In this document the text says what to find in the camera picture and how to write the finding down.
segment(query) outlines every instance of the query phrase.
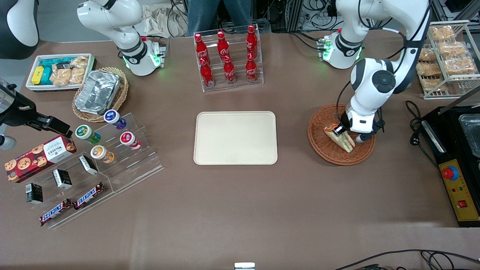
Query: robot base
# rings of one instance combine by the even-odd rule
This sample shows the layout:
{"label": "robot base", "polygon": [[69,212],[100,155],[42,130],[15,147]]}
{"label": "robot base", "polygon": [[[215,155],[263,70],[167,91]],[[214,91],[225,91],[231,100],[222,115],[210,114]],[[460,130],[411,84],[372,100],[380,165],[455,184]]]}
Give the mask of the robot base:
{"label": "robot base", "polygon": [[128,61],[125,60],[125,63],[127,64],[127,67],[132,71],[133,74],[137,76],[147,76],[151,74],[155,69],[159,68],[162,66],[162,57],[157,56],[154,53],[154,45],[155,43],[152,42],[151,40],[144,41],[145,44],[147,45],[147,54],[140,59],[140,62],[138,64],[131,64],[128,63]]}
{"label": "robot base", "polygon": [[347,69],[353,66],[355,61],[358,59],[361,50],[357,52],[352,50],[352,55],[345,57],[343,52],[337,47],[335,43],[336,36],[338,33],[333,33],[329,36],[325,36],[324,39],[317,42],[320,49],[325,49],[325,51],[320,51],[319,55],[321,60],[328,62],[331,66],[338,69]]}

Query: white plastic tray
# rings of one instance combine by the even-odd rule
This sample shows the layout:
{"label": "white plastic tray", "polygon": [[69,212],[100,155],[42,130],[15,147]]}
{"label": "white plastic tray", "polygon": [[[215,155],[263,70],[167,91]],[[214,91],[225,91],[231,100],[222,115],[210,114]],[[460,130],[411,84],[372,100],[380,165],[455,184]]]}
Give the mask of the white plastic tray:
{"label": "white plastic tray", "polygon": [[197,116],[193,161],[198,165],[272,165],[277,160],[271,111],[213,111]]}
{"label": "white plastic tray", "polygon": [[87,63],[87,68],[85,69],[85,75],[82,83],[85,82],[85,80],[88,77],[88,74],[90,71],[92,71],[93,64],[95,62],[95,57],[91,53],[74,53],[74,54],[49,54],[49,55],[39,55],[35,57],[35,61],[33,62],[32,69],[30,70],[30,74],[28,76],[27,82],[25,83],[25,86],[35,92],[55,92],[55,91],[69,91],[69,90],[75,90],[80,88],[82,84],[78,85],[66,85],[66,86],[54,86],[54,85],[47,85],[47,86],[41,86],[41,85],[34,85],[32,84],[32,77],[33,77],[33,72],[35,71],[35,68],[37,68],[40,65],[40,62],[45,59],[53,59],[53,58],[65,58],[65,57],[77,57],[77,56],[85,56],[88,58],[88,63]]}

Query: yogurt cup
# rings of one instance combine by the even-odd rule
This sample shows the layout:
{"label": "yogurt cup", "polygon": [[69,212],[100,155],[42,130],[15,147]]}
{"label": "yogurt cup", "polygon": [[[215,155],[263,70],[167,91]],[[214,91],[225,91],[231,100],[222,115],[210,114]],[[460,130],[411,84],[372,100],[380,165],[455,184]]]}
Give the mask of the yogurt cup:
{"label": "yogurt cup", "polygon": [[127,121],[125,121],[125,119],[121,117],[119,112],[116,110],[108,110],[103,115],[103,120],[114,125],[117,129],[124,129],[127,126]]}
{"label": "yogurt cup", "polygon": [[100,134],[92,130],[88,125],[79,125],[75,131],[75,135],[81,139],[89,142],[92,145],[96,145],[100,139]]}
{"label": "yogurt cup", "polygon": [[104,163],[111,163],[115,159],[115,154],[106,150],[105,147],[101,145],[94,146],[90,151],[90,156]]}
{"label": "yogurt cup", "polygon": [[120,142],[123,145],[130,147],[130,149],[132,150],[138,150],[140,149],[140,147],[142,147],[142,143],[139,140],[137,140],[135,138],[135,135],[130,131],[126,131],[121,134]]}

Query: walkers cookie box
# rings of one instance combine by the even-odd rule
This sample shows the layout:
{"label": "walkers cookie box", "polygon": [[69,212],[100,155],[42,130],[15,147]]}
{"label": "walkers cookie box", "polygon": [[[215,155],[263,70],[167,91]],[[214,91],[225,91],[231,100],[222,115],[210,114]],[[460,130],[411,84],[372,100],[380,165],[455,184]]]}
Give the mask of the walkers cookie box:
{"label": "walkers cookie box", "polygon": [[20,183],[77,151],[72,140],[57,136],[5,163],[8,181]]}

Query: red emergency stop button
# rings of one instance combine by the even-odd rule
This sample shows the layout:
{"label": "red emergency stop button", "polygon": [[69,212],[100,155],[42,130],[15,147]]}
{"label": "red emergency stop button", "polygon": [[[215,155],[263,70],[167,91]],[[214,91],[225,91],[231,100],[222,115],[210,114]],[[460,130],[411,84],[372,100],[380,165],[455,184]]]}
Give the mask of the red emergency stop button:
{"label": "red emergency stop button", "polygon": [[455,181],[458,179],[458,170],[453,166],[448,166],[442,170],[442,175],[449,180]]}

